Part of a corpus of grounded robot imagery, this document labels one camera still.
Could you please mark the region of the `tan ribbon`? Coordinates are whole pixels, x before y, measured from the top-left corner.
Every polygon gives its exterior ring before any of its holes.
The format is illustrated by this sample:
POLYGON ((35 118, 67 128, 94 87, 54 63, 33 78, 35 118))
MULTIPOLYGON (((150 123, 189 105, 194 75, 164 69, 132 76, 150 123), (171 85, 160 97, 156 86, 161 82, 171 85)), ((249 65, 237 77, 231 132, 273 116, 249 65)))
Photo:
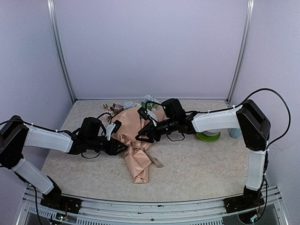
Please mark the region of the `tan ribbon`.
POLYGON ((151 156, 141 146, 130 145, 123 153, 123 157, 129 169, 142 170, 146 169, 150 164, 154 164, 158 168, 164 167, 158 159, 151 156))

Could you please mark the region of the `pink wrapping paper sheet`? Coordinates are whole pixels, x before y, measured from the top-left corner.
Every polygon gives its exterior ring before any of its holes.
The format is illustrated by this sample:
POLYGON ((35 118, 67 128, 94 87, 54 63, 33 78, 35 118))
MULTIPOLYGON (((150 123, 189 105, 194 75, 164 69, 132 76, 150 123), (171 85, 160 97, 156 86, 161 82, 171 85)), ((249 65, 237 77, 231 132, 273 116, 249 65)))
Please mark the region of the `pink wrapping paper sheet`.
MULTIPOLYGON (((113 122, 119 120, 122 125, 115 135, 115 138, 124 143, 128 147, 130 145, 144 147, 148 151, 151 147, 150 143, 141 142, 135 139, 142 128, 149 124, 149 121, 145 121, 140 118, 138 114, 138 107, 131 108, 120 112, 113 118, 113 122)), ((129 169, 134 183, 145 184, 149 181, 149 166, 146 169, 135 170, 129 169)))

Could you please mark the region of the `pink rose stem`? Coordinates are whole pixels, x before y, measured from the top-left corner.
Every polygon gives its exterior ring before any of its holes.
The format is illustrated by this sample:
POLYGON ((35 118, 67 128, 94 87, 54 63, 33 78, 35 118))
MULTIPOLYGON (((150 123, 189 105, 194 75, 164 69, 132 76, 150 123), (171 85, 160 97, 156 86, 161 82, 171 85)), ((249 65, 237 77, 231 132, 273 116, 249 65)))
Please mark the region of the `pink rose stem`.
POLYGON ((116 103, 113 103, 111 106, 109 106, 108 104, 103 104, 103 108, 113 116, 119 114, 124 110, 123 105, 116 103))

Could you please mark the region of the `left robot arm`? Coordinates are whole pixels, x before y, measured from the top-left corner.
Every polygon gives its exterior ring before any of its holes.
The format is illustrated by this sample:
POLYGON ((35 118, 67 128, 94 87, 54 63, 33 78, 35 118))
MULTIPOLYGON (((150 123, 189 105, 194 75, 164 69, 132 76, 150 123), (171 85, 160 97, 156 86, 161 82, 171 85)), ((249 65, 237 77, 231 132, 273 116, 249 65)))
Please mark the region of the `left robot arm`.
POLYGON ((105 127, 100 119, 87 117, 77 130, 70 132, 34 125, 14 115, 0 125, 1 167, 12 170, 20 179, 38 189, 43 200, 57 209, 66 203, 61 189, 24 157, 24 147, 56 150, 70 155, 82 155, 87 150, 93 150, 96 153, 104 152, 109 156, 116 156, 127 150, 125 144, 112 137, 121 127, 120 121, 105 127))

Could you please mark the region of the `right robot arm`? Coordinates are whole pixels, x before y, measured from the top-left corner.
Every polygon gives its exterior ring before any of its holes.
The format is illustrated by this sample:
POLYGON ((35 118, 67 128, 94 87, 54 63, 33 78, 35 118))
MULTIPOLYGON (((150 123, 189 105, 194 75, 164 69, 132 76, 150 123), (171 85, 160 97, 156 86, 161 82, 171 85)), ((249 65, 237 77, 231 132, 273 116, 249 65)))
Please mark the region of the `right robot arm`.
POLYGON ((153 118, 153 113, 146 108, 139 108, 139 115, 149 123, 138 132, 136 140, 154 143, 160 141, 161 136, 175 131, 182 135, 193 135, 212 130, 240 129, 248 149, 248 175, 240 204, 250 208, 257 202, 266 171, 270 121, 255 102, 249 99, 228 109, 191 113, 184 111, 176 98, 164 101, 161 106, 167 117, 162 121, 153 118))

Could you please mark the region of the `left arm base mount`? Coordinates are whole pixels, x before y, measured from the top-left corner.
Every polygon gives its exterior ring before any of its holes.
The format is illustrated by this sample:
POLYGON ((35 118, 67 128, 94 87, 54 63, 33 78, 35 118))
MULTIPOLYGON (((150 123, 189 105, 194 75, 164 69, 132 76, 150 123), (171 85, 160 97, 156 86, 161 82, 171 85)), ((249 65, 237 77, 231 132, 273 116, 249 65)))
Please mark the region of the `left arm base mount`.
POLYGON ((40 204, 51 209, 64 211, 66 213, 78 214, 82 200, 79 198, 62 195, 59 186, 47 176, 53 184, 53 189, 48 194, 42 194, 40 204))

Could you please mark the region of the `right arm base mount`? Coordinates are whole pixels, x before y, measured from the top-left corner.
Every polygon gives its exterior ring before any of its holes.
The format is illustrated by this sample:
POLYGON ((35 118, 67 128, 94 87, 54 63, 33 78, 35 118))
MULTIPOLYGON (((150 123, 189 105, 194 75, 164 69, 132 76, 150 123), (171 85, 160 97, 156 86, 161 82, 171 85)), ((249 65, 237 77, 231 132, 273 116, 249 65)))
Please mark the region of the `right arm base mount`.
POLYGON ((226 213, 238 212, 264 205, 265 201, 261 189, 262 187, 258 188, 258 190, 251 190, 245 186, 242 195, 225 198, 226 213))

